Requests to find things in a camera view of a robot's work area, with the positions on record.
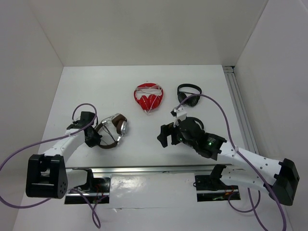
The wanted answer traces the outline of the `brown silver headphones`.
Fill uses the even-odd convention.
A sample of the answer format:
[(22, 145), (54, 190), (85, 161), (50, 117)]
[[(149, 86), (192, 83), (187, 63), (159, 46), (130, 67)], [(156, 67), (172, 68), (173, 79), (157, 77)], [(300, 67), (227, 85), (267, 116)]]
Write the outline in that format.
[(120, 114), (114, 114), (113, 116), (109, 116), (103, 119), (96, 127), (95, 130), (100, 133), (104, 131), (107, 135), (110, 136), (112, 143), (107, 143), (101, 137), (101, 143), (98, 145), (101, 149), (108, 150), (117, 147), (126, 134), (126, 130), (128, 127), (127, 118)]

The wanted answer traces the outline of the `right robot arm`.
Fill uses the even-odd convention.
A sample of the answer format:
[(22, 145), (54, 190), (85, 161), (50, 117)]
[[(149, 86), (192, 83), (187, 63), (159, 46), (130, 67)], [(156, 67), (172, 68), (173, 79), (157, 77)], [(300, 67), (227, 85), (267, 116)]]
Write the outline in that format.
[(207, 133), (202, 121), (195, 117), (187, 117), (176, 125), (162, 125), (157, 139), (163, 147), (168, 146), (168, 137), (173, 145), (183, 143), (200, 156), (219, 162), (210, 175), (212, 187), (253, 188), (268, 192), (282, 205), (293, 204), (300, 177), (292, 160), (274, 160), (236, 147), (223, 137)]

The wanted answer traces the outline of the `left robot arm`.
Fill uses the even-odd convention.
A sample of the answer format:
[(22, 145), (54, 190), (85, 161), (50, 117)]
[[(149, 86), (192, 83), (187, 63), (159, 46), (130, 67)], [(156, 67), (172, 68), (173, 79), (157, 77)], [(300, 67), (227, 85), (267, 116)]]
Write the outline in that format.
[(85, 167), (67, 169), (65, 164), (79, 146), (95, 147), (100, 144), (102, 136), (92, 126), (73, 134), (75, 131), (78, 131), (76, 126), (69, 126), (65, 138), (43, 154), (29, 158), (26, 176), (28, 197), (61, 199), (77, 186), (84, 192), (93, 190), (95, 180), (92, 170)]

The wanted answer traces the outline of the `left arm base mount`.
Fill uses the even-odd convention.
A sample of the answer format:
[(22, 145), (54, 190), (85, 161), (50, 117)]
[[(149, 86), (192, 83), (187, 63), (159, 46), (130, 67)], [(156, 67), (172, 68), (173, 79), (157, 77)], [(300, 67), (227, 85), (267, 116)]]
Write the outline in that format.
[[(89, 186), (81, 185), (75, 187), (75, 189), (81, 192), (92, 205), (108, 204), (110, 201), (110, 186), (111, 177), (103, 176), (93, 178)], [(86, 204), (86, 201), (79, 193), (71, 190), (66, 194), (64, 203), (66, 205), (81, 205)]]

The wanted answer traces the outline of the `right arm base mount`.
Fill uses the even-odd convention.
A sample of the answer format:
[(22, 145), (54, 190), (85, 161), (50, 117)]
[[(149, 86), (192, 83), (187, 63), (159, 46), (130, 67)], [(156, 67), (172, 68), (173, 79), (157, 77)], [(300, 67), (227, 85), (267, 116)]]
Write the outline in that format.
[(193, 187), (196, 188), (198, 202), (240, 200), (238, 186), (227, 186), (223, 183), (213, 183), (209, 175), (195, 175)]

